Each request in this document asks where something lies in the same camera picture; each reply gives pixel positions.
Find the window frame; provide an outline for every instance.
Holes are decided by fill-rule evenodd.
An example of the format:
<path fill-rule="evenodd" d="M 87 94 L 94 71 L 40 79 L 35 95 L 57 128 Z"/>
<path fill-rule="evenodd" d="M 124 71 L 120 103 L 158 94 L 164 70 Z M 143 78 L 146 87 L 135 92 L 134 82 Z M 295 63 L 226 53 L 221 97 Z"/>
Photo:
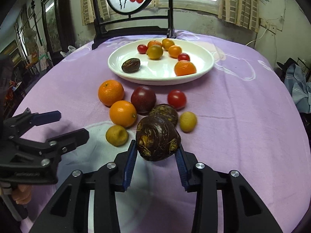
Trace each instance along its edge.
<path fill-rule="evenodd" d="M 174 9 L 198 10 L 218 15 L 219 1 L 212 0 L 173 0 Z M 159 0 L 158 8 L 167 8 L 169 0 Z"/>

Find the plate rim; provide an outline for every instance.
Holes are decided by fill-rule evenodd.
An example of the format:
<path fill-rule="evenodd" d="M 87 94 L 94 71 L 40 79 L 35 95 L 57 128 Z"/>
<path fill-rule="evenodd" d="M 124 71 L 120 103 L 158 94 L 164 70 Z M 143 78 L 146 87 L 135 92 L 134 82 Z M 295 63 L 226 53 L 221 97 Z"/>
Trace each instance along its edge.
<path fill-rule="evenodd" d="M 116 74 L 117 76 L 119 77 L 122 77 L 123 79 L 125 78 L 129 78 L 129 79 L 135 79 L 137 81 L 176 81 L 176 80 L 184 80 L 184 79 L 190 79 L 190 78 L 193 78 L 193 77 L 197 77 L 198 75 L 201 75 L 203 76 L 204 74 L 208 73 L 215 65 L 215 58 L 214 56 L 211 54 L 210 51 L 208 51 L 206 48 L 194 43 L 193 41 L 186 41 L 186 40 L 183 40 L 183 39 L 175 39 L 175 40 L 179 40 L 179 41 L 186 41 L 186 42 L 191 42 L 193 45 L 195 46 L 198 46 L 200 48 L 203 48 L 205 51 L 208 52 L 208 54 L 212 57 L 212 65 L 209 69 L 205 70 L 205 71 L 201 71 L 199 73 L 195 73 L 195 74 L 188 74 L 188 75 L 182 75 L 182 76 L 176 76 L 176 77 L 168 77 L 168 78 L 141 78 L 141 77 L 136 77 L 135 75 L 132 75 L 132 74 L 126 74 L 126 73 L 121 73 L 119 71 L 116 71 L 115 69 L 113 69 L 109 63 L 109 60 L 111 58 L 111 56 L 116 52 L 118 51 L 120 48 L 122 47 L 125 47 L 127 45 L 131 45 L 133 43 L 136 43 L 136 42 L 139 42 L 139 41 L 142 41 L 142 40 L 157 40 L 157 39 L 161 39 L 159 37 L 156 37 L 156 38 L 146 38 L 146 39 L 139 39 L 139 40 L 136 40 L 136 41 L 133 41 L 133 42 L 130 42 L 130 43 L 127 43 L 123 46 L 120 46 L 118 49 L 114 50 L 108 57 L 108 60 L 107 60 L 107 63 L 108 63 L 108 67 L 109 69 L 114 73 Z"/>

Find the purple tablecloth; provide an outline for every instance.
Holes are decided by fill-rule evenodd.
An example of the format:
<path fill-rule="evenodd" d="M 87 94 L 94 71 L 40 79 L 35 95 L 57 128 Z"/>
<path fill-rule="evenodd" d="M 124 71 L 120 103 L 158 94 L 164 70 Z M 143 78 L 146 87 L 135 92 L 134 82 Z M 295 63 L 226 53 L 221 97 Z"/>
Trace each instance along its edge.
<path fill-rule="evenodd" d="M 184 91 L 188 99 L 185 111 L 192 111 L 198 117 L 194 132 L 185 134 L 178 128 L 184 149 L 195 153 L 199 161 L 214 170 L 240 171 L 267 205 L 283 232 L 290 233 L 307 211 L 311 195 L 308 138 L 290 94 L 268 61 L 255 50 L 186 31 L 178 31 L 177 36 L 178 39 L 194 41 L 212 52 L 215 67 L 190 83 L 152 87 L 157 102 L 166 103 L 167 94 L 172 89 Z M 27 94 L 16 114 L 22 113 L 27 107 L 39 113 L 59 110 L 62 119 L 58 123 L 34 127 L 24 137 L 44 141 L 55 134 L 86 126 L 92 130 L 103 125 L 101 122 L 109 123 L 109 109 L 103 106 L 97 96 L 100 84 L 108 79 L 120 81 L 126 92 L 125 100 L 128 101 L 138 85 L 114 75 L 107 66 L 107 58 L 128 42 L 150 37 L 118 37 L 106 41 L 96 50 L 91 50 L 92 43 L 89 43 L 51 69 Z M 94 148 L 83 149 L 86 155 L 83 159 L 77 159 L 78 150 L 67 154 L 65 162 L 62 161 L 59 168 L 60 183 L 79 163 L 83 171 L 93 170 L 91 159 L 94 158 Z M 93 168 L 109 160 L 100 156 L 96 159 L 99 163 Z M 127 223 L 121 220 L 121 231 L 191 232 L 196 195 L 188 194 L 182 188 L 175 158 L 157 163 L 138 160 L 150 171 L 147 185 L 150 189 L 140 188 L 148 193 L 148 201 L 140 210 L 135 199 L 122 200 L 122 197 L 117 197 L 117 202 L 132 204 L 136 208 L 131 212 L 132 219 L 128 219 Z M 134 182 L 137 176 L 139 173 L 136 171 Z M 33 198 L 28 206 L 31 219 L 39 214 L 54 191 L 53 186 L 33 188 Z M 221 232 L 222 218 L 218 224 Z M 23 232 L 28 232 L 28 229 L 29 223 L 23 222 Z"/>

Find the finger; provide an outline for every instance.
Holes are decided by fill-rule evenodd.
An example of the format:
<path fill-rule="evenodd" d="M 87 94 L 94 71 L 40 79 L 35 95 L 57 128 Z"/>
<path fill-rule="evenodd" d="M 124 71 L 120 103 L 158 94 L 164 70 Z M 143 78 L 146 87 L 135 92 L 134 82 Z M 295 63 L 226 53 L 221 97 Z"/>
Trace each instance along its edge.
<path fill-rule="evenodd" d="M 31 186 L 28 186 L 24 192 L 20 191 L 19 189 L 15 189 L 12 192 L 12 199 L 15 201 L 24 200 L 29 196 L 30 192 L 31 192 Z"/>
<path fill-rule="evenodd" d="M 29 185 L 18 185 L 18 189 L 22 192 L 24 192 L 27 189 L 27 187 L 29 187 Z"/>
<path fill-rule="evenodd" d="M 21 204 L 21 205 L 26 205 L 27 203 L 29 203 L 31 200 L 31 193 L 29 194 L 29 196 L 24 199 L 24 200 L 17 200 L 16 204 Z"/>

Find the table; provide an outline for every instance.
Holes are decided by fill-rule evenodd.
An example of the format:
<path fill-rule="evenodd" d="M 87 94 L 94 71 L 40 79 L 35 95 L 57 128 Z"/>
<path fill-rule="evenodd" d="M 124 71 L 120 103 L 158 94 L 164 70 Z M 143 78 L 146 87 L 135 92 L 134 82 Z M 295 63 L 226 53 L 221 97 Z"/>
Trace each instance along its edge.
<path fill-rule="evenodd" d="M 58 123 L 28 131 L 24 135 L 27 139 L 44 141 L 82 127 L 90 131 L 87 146 L 63 156 L 59 184 L 71 171 L 96 170 L 126 150 L 110 148 L 105 141 L 105 130 L 111 125 L 109 109 L 98 100 L 97 90 L 105 80 L 115 79 L 124 86 L 125 100 L 130 100 L 138 84 L 114 75 L 107 58 L 118 47 L 142 38 L 150 36 L 117 37 L 95 50 L 91 50 L 92 43 L 86 44 L 39 80 L 17 109 L 16 114 L 27 107 L 32 112 L 62 113 Z M 290 233 L 307 211 L 311 195 L 310 147 L 290 94 L 268 61 L 250 47 L 186 31 L 177 31 L 177 38 L 211 51 L 215 67 L 193 82 L 152 87 L 157 103 L 166 103 L 172 89 L 185 92 L 185 111 L 198 116 L 198 126 L 189 134 L 178 128 L 184 149 L 214 170 L 240 171 L 283 232 Z M 130 138 L 135 135 L 134 129 L 129 131 Z M 56 188 L 33 188 L 30 219 L 38 215 Z M 117 195 L 121 232 L 191 232 L 195 198 L 194 193 L 182 188 L 174 157 L 156 163 L 137 157 L 129 191 Z M 219 217 L 221 232 L 221 211 Z M 27 228 L 23 222 L 23 232 Z"/>

